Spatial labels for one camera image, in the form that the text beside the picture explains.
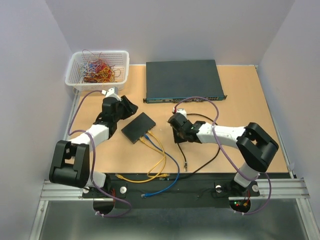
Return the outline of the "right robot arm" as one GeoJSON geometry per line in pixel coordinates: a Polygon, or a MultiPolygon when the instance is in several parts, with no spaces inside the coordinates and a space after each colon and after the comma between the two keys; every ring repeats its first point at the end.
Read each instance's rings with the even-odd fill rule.
{"type": "Polygon", "coordinates": [[[276,141],[255,122],[241,127],[212,125],[205,121],[191,123],[186,114],[176,112],[168,123],[178,142],[217,144],[220,149],[227,146],[240,151],[244,159],[240,168],[227,157],[237,171],[230,182],[231,192],[235,195],[242,195],[260,173],[267,171],[279,150],[276,141]]]}

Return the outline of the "small black network switch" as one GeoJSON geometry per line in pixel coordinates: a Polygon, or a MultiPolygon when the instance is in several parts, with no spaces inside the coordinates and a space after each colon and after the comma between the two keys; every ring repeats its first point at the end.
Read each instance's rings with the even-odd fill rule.
{"type": "Polygon", "coordinates": [[[146,113],[140,113],[135,119],[127,124],[121,132],[132,143],[135,144],[149,130],[156,126],[156,122],[152,120],[146,113]]]}

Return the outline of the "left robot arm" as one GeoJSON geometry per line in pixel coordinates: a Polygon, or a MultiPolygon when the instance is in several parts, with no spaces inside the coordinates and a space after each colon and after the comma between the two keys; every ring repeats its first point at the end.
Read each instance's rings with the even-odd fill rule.
{"type": "Polygon", "coordinates": [[[91,127],[71,140],[56,143],[49,171],[49,180],[55,184],[83,188],[91,185],[90,152],[92,145],[109,140],[117,130],[117,123],[134,115],[138,106],[126,96],[105,97],[101,112],[91,127]]]}

